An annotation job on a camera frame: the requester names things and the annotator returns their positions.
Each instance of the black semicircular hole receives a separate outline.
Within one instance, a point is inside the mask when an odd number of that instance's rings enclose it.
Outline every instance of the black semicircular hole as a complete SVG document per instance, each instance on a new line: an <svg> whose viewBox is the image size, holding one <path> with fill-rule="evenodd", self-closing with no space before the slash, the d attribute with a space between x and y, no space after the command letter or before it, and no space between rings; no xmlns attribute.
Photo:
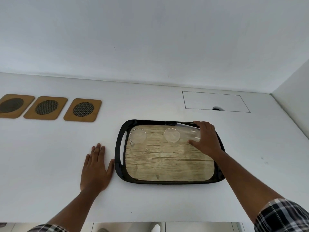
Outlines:
<svg viewBox="0 0 309 232"><path fill-rule="evenodd" d="M36 107L36 113L38 115L47 115L52 113L54 110L58 108L58 102L55 100L46 100L39 103Z"/></svg>
<svg viewBox="0 0 309 232"><path fill-rule="evenodd" d="M215 107L213 107L213 109L212 109L213 111L224 111L224 109L223 108L221 108L221 107L217 107L217 106L215 106Z"/></svg>
<svg viewBox="0 0 309 232"><path fill-rule="evenodd" d="M94 109L95 107L92 103L82 102L82 103L77 104L73 108L73 114L75 116L84 117L84 116L90 115Z"/></svg>
<svg viewBox="0 0 309 232"><path fill-rule="evenodd" d="M23 105L23 99L11 98L0 104L0 113L9 113L16 111Z"/></svg>

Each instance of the sleeve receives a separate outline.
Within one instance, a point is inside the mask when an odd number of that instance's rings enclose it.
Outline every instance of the sleeve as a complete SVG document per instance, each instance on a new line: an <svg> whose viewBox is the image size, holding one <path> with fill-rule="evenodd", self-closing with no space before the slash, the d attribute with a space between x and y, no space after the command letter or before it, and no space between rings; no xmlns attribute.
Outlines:
<svg viewBox="0 0 309 232"><path fill-rule="evenodd" d="M309 232L309 213L292 201L275 199L258 214L254 230L256 232Z"/></svg>
<svg viewBox="0 0 309 232"><path fill-rule="evenodd" d="M28 232L68 232L68 231L61 226L42 224L42 225L33 227Z"/></svg>

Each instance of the person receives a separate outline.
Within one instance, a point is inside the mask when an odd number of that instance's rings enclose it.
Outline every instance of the person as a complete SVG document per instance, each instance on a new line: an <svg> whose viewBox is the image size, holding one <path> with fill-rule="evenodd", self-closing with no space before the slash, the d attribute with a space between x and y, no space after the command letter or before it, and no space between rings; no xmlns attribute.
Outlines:
<svg viewBox="0 0 309 232"><path fill-rule="evenodd" d="M222 151L212 124L194 123L200 127L201 140L188 142L218 164L254 223L255 231L309 231L309 213L306 210L269 188ZM105 170L104 154L104 146L97 144L92 147L84 162L80 194L47 224L36 226L30 232L80 232L93 201L106 189L113 174L114 160Z"/></svg>

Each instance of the floor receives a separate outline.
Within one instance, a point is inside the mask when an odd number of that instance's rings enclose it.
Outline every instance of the floor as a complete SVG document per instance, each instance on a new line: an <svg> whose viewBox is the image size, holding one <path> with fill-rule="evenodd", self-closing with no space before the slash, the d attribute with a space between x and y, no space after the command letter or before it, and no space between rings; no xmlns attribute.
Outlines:
<svg viewBox="0 0 309 232"><path fill-rule="evenodd" d="M151 232L156 223L85 223L81 232L97 232L101 228L109 232ZM249 232L236 222L160 222L160 232ZM7 223L0 232L26 232L37 223Z"/></svg>

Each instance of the square brown coaster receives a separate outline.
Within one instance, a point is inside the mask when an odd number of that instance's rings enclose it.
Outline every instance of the square brown coaster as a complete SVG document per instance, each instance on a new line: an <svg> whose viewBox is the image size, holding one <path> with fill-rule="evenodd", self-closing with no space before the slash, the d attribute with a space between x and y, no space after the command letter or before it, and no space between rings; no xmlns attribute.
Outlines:
<svg viewBox="0 0 309 232"><path fill-rule="evenodd" d="M56 120L68 101L62 97L39 97L25 113L24 118L35 120Z"/></svg>
<svg viewBox="0 0 309 232"><path fill-rule="evenodd" d="M75 98L63 119L66 121L93 122L98 115L101 104L101 100Z"/></svg>
<svg viewBox="0 0 309 232"><path fill-rule="evenodd" d="M34 96L6 94L0 99L0 117L15 119L27 109Z"/></svg>

